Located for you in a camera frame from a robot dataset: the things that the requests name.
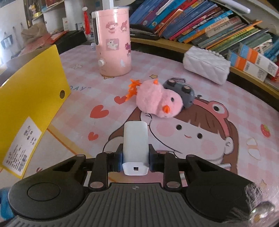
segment pink plush chick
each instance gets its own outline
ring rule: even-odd
[[[142,84],[139,80],[131,81],[126,101],[136,94],[136,104],[141,111],[166,118],[180,113],[183,106],[180,95],[172,90],[164,89],[157,79],[147,80]]]

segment orange plush tail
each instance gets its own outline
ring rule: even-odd
[[[137,94],[137,86],[140,86],[141,83],[140,83],[140,80],[132,80],[131,79],[131,84],[129,85],[129,90],[128,90],[128,94],[126,95],[126,100],[125,101],[128,101],[131,97],[133,97],[134,95]]]

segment stack of books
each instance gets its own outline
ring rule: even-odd
[[[210,0],[145,0],[130,17],[130,24],[142,24],[165,39],[192,43],[227,58],[244,45],[269,62],[276,62],[279,37],[269,34],[268,29],[257,28],[261,22],[250,23],[242,15]],[[254,68],[259,77],[261,67]]]

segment red heart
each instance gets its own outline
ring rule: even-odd
[[[109,111],[108,110],[102,110],[103,108],[104,108],[103,105],[95,106],[90,113],[90,117],[91,118],[106,117],[109,114]]]
[[[117,104],[122,104],[122,103],[124,103],[125,101],[126,101],[126,96],[123,96],[122,98],[120,98],[119,96],[116,96],[115,98],[114,98],[114,101],[117,103]]]
[[[99,135],[98,135],[98,134],[94,134],[94,132],[90,132],[90,133],[88,134],[88,139],[89,139],[90,141],[96,140],[96,139],[98,139],[98,137],[99,137]]]

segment cartoon rabbit sticker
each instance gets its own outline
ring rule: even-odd
[[[122,25],[121,25],[121,31],[122,32],[127,31],[127,23],[128,23],[128,21],[125,21],[125,22],[122,23]]]
[[[228,116],[223,104],[195,98],[190,108],[173,118],[166,120],[136,108],[127,121],[148,124],[149,143],[156,151],[172,152],[178,158],[195,154],[237,173],[238,131]],[[104,151],[116,150],[123,143],[123,132],[124,125],[110,135]]]
[[[113,33],[115,33],[116,26],[118,26],[118,23],[110,21],[107,23],[105,28],[109,29],[109,32],[113,34]]]

